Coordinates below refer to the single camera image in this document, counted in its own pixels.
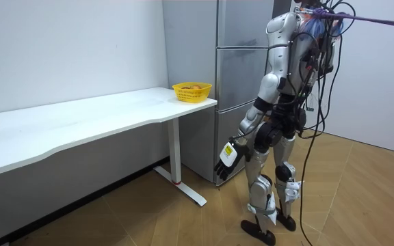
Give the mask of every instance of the purple strap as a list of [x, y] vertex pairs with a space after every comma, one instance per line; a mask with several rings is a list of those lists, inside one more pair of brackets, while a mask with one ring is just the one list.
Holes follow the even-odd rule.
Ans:
[[364, 18], [364, 17], [359, 17], [359, 16], [352, 16], [346, 13], [338, 13], [338, 14], [332, 14], [327, 12], [325, 9], [322, 8], [317, 8], [313, 10], [313, 16], [316, 18], [326, 18], [326, 17], [333, 17], [333, 18], [349, 18], [352, 20], [359, 20], [359, 21], [369, 21], [373, 23], [380, 23], [380, 24], [385, 24], [385, 25], [392, 25], [394, 26], [394, 20], [380, 20], [380, 19], [374, 19], [374, 18]]

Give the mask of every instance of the wall baseboard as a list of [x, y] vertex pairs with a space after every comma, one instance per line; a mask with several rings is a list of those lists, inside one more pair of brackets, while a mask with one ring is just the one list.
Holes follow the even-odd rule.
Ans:
[[20, 238], [22, 238], [23, 236], [26, 236], [30, 233], [32, 233], [33, 231], [41, 228], [42, 226], [45, 226], [48, 223], [51, 223], [53, 221], [55, 221], [56, 219], [59, 219], [60, 217], [63, 217], [64, 215], [67, 215], [68, 213], [71, 213], [72, 211], [94, 201], [95, 199], [100, 198], [101, 196], [121, 187], [122, 185], [127, 184], [128, 182], [135, 180], [136, 178], [139, 178], [140, 176], [148, 173], [149, 171], [153, 170], [154, 167], [157, 167], [159, 165], [162, 165], [164, 163], [167, 163], [168, 161], [170, 161], [170, 157], [167, 156], [166, 158], [159, 160], [133, 174], [130, 174], [116, 182], [113, 182], [109, 185], [107, 185], [106, 187], [103, 187], [102, 189], [99, 189], [98, 191], [95, 191], [83, 198], [80, 198], [79, 200], [66, 205], [63, 208], [60, 208], [54, 212], [52, 212], [49, 215], [45, 215], [44, 217], [31, 222], [30, 224], [19, 228], [17, 230], [15, 230], [14, 232], [11, 232], [5, 236], [2, 236], [0, 238], [0, 246], [3, 245], [4, 243], [7, 242], [13, 242], [16, 241]]

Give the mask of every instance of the wooden floor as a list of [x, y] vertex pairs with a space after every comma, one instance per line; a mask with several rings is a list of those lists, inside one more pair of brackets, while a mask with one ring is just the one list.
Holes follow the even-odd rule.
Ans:
[[[290, 158], [298, 179], [308, 145], [296, 140]], [[263, 173], [274, 179], [272, 156]], [[13, 245], [263, 245], [239, 227], [242, 219], [253, 220], [244, 171], [220, 188], [185, 167], [183, 180], [206, 198], [205, 206], [150, 172]], [[304, 229], [314, 245], [394, 245], [394, 152], [323, 135], [316, 139], [305, 181]], [[294, 218], [299, 208], [298, 200]], [[276, 245], [308, 245], [299, 226], [296, 232], [280, 224], [269, 230]]]

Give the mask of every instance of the white desk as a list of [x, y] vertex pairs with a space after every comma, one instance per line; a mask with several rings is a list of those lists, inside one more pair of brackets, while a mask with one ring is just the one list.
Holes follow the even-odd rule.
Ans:
[[217, 105], [177, 100], [156, 87], [0, 113], [0, 174], [102, 137], [168, 121], [171, 174], [155, 170], [203, 206], [206, 200], [181, 183], [178, 117]]

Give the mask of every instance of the desk leg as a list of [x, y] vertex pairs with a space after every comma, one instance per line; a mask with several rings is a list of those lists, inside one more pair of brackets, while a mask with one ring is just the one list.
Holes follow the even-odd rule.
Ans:
[[189, 188], [186, 184], [182, 183], [181, 177], [181, 145], [179, 141], [179, 119], [175, 118], [168, 121], [168, 141], [170, 143], [170, 163], [171, 174], [162, 167], [155, 167], [155, 171], [160, 173], [163, 177], [168, 179], [171, 183], [176, 185], [177, 188], [182, 190], [198, 205], [203, 206], [206, 204], [206, 199]]

